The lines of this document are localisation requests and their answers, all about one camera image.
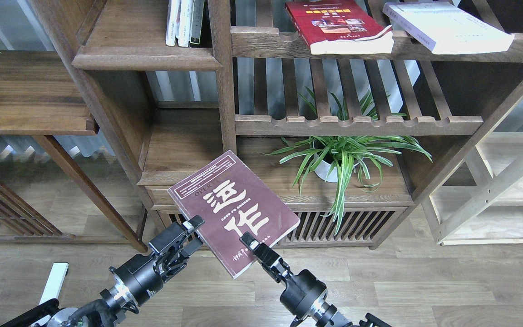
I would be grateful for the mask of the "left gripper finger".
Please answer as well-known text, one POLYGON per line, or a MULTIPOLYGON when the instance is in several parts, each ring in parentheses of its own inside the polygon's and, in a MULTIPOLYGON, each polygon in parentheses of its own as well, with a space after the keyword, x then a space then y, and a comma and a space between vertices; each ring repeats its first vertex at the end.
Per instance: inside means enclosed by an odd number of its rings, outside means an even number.
POLYGON ((183 248, 183 242, 185 242, 187 236, 195 232, 204 223, 205 221, 199 215, 183 222, 182 225, 174 222, 153 238, 148 246, 156 255, 177 254, 183 248))
POLYGON ((199 250, 203 246, 203 242, 195 238, 188 242, 183 248, 180 250, 180 261, 181 263, 186 263, 187 260, 189 260, 189 257, 195 253, 195 251, 199 250))

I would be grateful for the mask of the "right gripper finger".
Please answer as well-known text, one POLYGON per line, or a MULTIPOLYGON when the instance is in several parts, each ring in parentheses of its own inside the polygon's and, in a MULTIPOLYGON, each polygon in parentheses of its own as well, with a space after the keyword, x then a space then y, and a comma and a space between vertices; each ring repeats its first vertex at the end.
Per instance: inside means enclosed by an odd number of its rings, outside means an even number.
POLYGON ((289 275, 289 265, 267 244, 257 241, 249 232, 245 232, 239 240, 252 250, 268 275, 289 275))

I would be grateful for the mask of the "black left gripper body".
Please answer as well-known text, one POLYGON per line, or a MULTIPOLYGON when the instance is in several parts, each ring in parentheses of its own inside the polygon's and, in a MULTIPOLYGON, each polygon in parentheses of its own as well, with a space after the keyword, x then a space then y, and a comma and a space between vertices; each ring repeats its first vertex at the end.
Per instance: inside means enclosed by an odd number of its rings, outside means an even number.
POLYGON ((142 306, 186 265, 178 251, 174 255, 137 254, 118 268, 110 267, 116 284, 109 290, 109 306, 142 306))

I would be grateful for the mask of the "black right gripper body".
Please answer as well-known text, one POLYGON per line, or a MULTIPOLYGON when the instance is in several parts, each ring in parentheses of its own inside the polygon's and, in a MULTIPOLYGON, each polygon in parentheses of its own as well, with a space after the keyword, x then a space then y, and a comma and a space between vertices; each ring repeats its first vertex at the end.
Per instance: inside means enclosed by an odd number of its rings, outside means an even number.
POLYGON ((307 269, 293 275, 289 266, 280 261, 266 267, 266 272, 277 283, 285 284, 280 302, 295 316, 291 325, 300 325, 308 317, 313 318, 317 325, 325 324, 324 316, 329 308, 325 283, 307 269))

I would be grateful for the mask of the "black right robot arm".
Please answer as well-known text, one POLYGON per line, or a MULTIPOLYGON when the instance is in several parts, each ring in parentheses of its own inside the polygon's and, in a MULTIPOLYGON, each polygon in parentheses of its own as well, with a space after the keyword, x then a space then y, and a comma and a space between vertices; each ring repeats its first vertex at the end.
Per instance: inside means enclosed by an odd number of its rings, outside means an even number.
POLYGON ((264 271, 276 283, 285 284, 280 302, 295 316, 291 326, 299 326, 308 317, 316 321, 317 327, 353 327, 334 305, 326 302, 326 284, 318 280, 313 273, 303 269, 294 275, 284 259, 265 243, 257 241, 249 232, 240 239, 259 261, 264 271))

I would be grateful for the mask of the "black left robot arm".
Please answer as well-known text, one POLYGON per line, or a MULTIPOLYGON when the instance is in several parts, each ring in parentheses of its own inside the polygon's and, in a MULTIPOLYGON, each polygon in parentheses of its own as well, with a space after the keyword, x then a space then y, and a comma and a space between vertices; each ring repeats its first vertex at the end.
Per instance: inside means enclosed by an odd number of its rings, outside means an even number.
POLYGON ((116 283, 102 290, 100 299, 79 308, 60 308, 59 301, 53 298, 5 325, 29 327, 49 316, 46 327, 114 327, 127 311, 138 314, 140 306, 186 267, 189 257, 202 245, 199 239, 188 242, 187 238, 203 222, 200 216, 182 224, 174 222, 149 242, 150 254, 136 254, 120 267, 110 267, 116 283))

